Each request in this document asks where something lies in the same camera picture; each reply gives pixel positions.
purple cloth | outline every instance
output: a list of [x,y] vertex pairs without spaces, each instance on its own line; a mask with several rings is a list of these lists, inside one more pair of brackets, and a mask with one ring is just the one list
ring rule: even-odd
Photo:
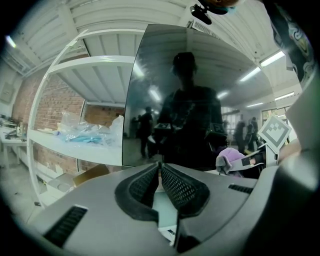
[[229,163],[245,157],[244,154],[241,154],[238,150],[232,147],[227,147],[226,149],[222,150],[219,153],[218,157],[220,156],[225,156],[228,159]]

air vent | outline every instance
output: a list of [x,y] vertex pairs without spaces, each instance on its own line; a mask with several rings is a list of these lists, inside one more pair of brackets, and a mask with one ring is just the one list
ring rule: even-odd
[[239,185],[235,185],[235,184],[230,184],[228,186],[228,188],[232,189],[232,190],[239,191],[239,192],[244,192],[244,193],[247,193],[247,194],[251,194],[252,190],[254,190],[252,187],[239,186]]
[[197,22],[196,20],[193,22],[192,24],[192,28],[194,28],[195,30],[204,32],[210,36],[213,36],[216,39],[221,40],[221,38],[219,36],[217,36],[215,33],[213,33],[209,28],[205,27],[204,25],[202,25],[201,23]]
[[62,247],[87,211],[73,206],[44,237],[56,246]]

checkered marker tag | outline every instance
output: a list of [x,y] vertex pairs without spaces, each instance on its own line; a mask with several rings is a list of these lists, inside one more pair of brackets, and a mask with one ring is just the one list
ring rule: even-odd
[[272,150],[278,154],[280,148],[289,137],[292,128],[280,118],[272,115],[264,123],[258,134],[266,141]]

gray floor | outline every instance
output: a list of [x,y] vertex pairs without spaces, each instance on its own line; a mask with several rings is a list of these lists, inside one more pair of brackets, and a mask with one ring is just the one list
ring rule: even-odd
[[12,215],[25,224],[31,223],[42,211],[35,206],[37,196],[31,183],[28,168],[21,163],[17,165],[16,155],[9,153],[10,169],[4,168],[3,152],[0,152],[0,190],[2,197],[9,206]]

ceiling light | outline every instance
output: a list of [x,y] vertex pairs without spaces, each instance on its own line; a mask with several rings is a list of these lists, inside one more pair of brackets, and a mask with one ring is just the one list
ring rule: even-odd
[[269,64],[279,60],[283,56],[285,56],[285,54],[282,51],[279,51],[275,55],[273,55],[270,58],[267,58],[265,61],[261,62],[261,67],[264,68],[264,67],[268,66]]
[[294,94],[295,94],[295,92],[293,91],[293,92],[290,92],[290,93],[288,93],[288,94],[286,94],[286,95],[282,95],[282,96],[280,96],[280,97],[278,97],[278,98],[275,98],[274,100],[275,100],[275,101],[278,101],[278,100],[281,100],[281,99],[283,99],[283,98],[290,97],[290,96],[292,96],[292,95],[294,95]]
[[253,104],[253,105],[249,105],[249,106],[246,106],[247,108],[251,108],[251,107],[254,107],[254,106],[258,106],[258,105],[262,105],[263,103],[260,102],[260,103],[256,103],[256,104]]
[[161,100],[161,98],[156,90],[150,89],[149,92],[157,102],[159,102]]
[[224,98],[224,97],[227,96],[228,94],[229,94],[228,91],[222,91],[222,92],[218,93],[218,94],[216,95],[216,97],[217,97],[219,100],[221,100],[222,98]]
[[249,78],[252,78],[254,75],[258,74],[261,71],[259,67],[256,67],[254,70],[252,70],[249,74],[247,74],[244,78],[240,80],[240,82],[247,81]]
[[136,74],[136,76],[139,78],[142,78],[145,76],[145,74],[142,72],[141,68],[136,62],[133,64],[133,71]]
[[16,48],[17,45],[15,44],[15,42],[11,39],[10,35],[6,35],[5,36],[5,40],[8,42],[8,44],[10,44],[13,48]]

